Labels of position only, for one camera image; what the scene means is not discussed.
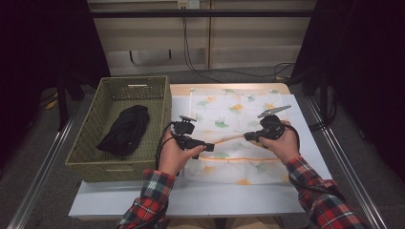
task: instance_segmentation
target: black cloth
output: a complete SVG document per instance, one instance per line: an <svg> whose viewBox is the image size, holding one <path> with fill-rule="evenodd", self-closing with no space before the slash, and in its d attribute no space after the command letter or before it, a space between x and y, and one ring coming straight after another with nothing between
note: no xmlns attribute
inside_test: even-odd
<svg viewBox="0 0 405 229"><path fill-rule="evenodd" d="M123 110L111 126L110 132L96 147L116 156L132 154L139 146L149 120L147 107L136 105Z"/></svg>

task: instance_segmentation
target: white table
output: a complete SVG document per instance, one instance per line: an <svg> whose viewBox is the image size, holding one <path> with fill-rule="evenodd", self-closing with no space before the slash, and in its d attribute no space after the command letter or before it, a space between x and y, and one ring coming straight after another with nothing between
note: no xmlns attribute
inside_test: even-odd
<svg viewBox="0 0 405 229"><path fill-rule="evenodd" d="M188 95L173 93L172 118L187 114ZM322 178L331 178L294 95L283 94L288 119L300 135L302 156ZM119 219L139 196L141 181L82 182L70 217L83 220ZM297 191L289 183L266 185L219 184L178 177L170 195L169 218L278 216L302 213Z"/></svg>

